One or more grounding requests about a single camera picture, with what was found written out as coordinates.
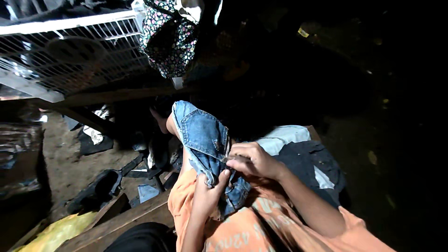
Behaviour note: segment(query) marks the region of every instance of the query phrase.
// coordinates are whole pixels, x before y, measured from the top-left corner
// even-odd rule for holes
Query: person
[[[182,141],[173,113],[168,118],[151,113],[162,132]],[[209,188],[207,176],[193,169],[185,149],[168,198],[177,251],[393,251],[366,229],[362,219],[331,206],[256,142],[233,143],[230,148],[229,156],[250,161],[226,162],[251,185],[244,206],[223,222],[210,218],[228,186],[230,171],[224,169]]]

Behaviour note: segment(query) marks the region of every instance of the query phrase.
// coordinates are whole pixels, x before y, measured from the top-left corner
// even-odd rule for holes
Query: hand
[[[227,161],[226,165],[246,176],[254,175],[279,180],[288,171],[284,163],[275,160],[257,142],[233,144],[229,156],[237,155],[248,157],[251,162],[232,159]]]
[[[230,170],[226,169],[221,172],[218,177],[218,184],[214,188],[208,188],[206,181],[207,176],[203,173],[199,174],[196,179],[196,187],[194,188],[193,206],[191,215],[194,219],[205,222],[213,213],[218,200],[226,186],[230,177]]]

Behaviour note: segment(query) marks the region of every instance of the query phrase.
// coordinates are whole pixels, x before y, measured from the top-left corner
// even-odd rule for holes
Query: orange t-shirt
[[[339,207],[346,231],[335,238],[319,235],[297,217],[280,185],[265,179],[250,181],[253,189],[246,206],[224,222],[209,220],[204,234],[205,251],[271,252],[280,239],[289,250],[302,251],[393,251],[366,229],[364,221]],[[190,218],[196,171],[185,171],[171,190],[168,209],[174,217],[177,251],[180,251]]]

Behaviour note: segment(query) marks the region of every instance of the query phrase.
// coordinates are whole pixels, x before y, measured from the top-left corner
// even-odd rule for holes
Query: wooden plank
[[[70,117],[73,120],[76,120],[84,125],[91,127],[105,135],[113,137],[115,132],[115,124],[109,120],[104,120],[101,117],[95,115],[93,112],[89,111],[83,107],[59,107],[55,106],[57,103],[51,103],[48,101],[44,101],[39,98],[28,99],[28,102],[31,102],[38,106],[41,109],[52,109],[55,110],[65,116]]]
[[[129,205],[128,196],[125,193],[121,193],[115,199],[111,200],[96,214],[95,219],[90,225],[88,225],[83,232],[92,229],[106,221],[118,216],[120,213],[131,209]]]
[[[197,90],[194,87],[184,87],[176,90],[174,87],[150,87],[138,89],[119,89],[115,91],[97,92],[97,93],[80,93],[67,97],[65,100],[43,104],[38,101],[39,98],[28,99],[30,102],[40,104],[41,109],[55,109],[56,107],[81,107],[93,104],[111,104],[116,101],[134,100],[147,98],[152,96],[172,95],[177,93],[187,93]]]
[[[50,221],[48,219],[41,220],[33,229],[31,229],[26,235],[24,235],[20,240],[18,240],[9,250],[8,252],[12,252],[14,249],[25,245],[25,243],[31,238],[35,237],[38,233],[42,232],[47,226],[50,225]]]
[[[157,195],[113,219],[100,224],[82,234],[65,241],[57,252],[104,251],[126,230],[145,222],[158,222],[174,226],[173,217],[168,210],[168,196],[171,190]]]
[[[305,127],[308,129],[308,132],[310,133],[311,140],[322,142],[320,140],[319,134],[317,134],[316,129],[312,125]]]

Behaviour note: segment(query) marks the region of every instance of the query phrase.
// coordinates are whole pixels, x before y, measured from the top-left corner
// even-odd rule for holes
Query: floral fabric
[[[174,1],[145,0],[140,49],[164,78],[181,77],[194,57],[195,25],[174,9]]]

